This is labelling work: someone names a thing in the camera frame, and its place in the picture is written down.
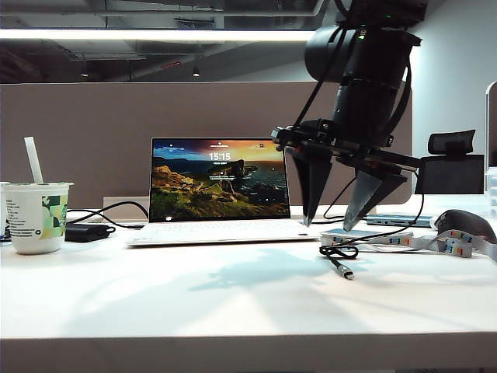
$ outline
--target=landscape wallpaper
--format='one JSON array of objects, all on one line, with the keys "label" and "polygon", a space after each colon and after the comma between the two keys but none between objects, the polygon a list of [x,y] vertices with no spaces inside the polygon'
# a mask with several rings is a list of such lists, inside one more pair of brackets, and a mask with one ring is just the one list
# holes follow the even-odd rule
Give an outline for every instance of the landscape wallpaper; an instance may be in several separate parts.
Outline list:
[{"label": "landscape wallpaper", "polygon": [[289,217],[271,140],[153,139],[150,221]]}]

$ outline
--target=charger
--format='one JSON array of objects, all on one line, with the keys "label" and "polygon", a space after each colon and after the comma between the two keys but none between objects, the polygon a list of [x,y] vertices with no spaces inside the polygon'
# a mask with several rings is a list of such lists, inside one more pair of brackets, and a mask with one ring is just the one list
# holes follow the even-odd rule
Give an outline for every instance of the charger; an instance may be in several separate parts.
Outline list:
[{"label": "charger", "polygon": [[75,224],[67,223],[65,240],[72,242],[91,242],[106,239],[116,229],[105,224]]}]

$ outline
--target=computer mouse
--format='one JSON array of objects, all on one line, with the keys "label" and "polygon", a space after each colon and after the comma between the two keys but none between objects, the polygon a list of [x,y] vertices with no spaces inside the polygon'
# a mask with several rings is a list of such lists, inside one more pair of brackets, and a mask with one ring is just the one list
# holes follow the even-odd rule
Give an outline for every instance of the computer mouse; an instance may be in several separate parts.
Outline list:
[{"label": "computer mouse", "polygon": [[463,210],[447,210],[435,221],[438,233],[443,233],[451,229],[457,229],[475,235],[490,243],[497,243],[495,233],[484,218]]}]

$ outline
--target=robotic arm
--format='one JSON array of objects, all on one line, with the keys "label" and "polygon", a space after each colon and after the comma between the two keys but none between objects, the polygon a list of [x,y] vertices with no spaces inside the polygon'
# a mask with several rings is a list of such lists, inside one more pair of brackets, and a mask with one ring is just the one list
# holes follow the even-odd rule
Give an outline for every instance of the robotic arm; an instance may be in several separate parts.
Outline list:
[{"label": "robotic arm", "polygon": [[[338,27],[318,29],[305,49],[307,70],[318,84],[295,124],[277,127],[271,135],[295,161],[306,225],[315,216],[333,157],[355,168],[344,221],[349,231],[407,180],[402,170],[415,171],[420,165],[416,158],[381,148],[391,145],[391,132],[408,103],[409,54],[421,40],[406,30],[424,19],[428,0],[353,0],[348,10],[340,0],[335,3]],[[331,120],[301,122],[323,82],[340,83]]]}]

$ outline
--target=green pattern on cup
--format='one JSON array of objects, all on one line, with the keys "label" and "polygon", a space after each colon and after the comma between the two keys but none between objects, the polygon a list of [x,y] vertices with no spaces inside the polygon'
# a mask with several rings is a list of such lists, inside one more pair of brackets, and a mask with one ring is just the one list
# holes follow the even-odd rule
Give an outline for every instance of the green pattern on cup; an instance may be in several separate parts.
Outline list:
[{"label": "green pattern on cup", "polygon": [[40,239],[62,237],[65,233],[68,196],[42,196],[43,232]]}]

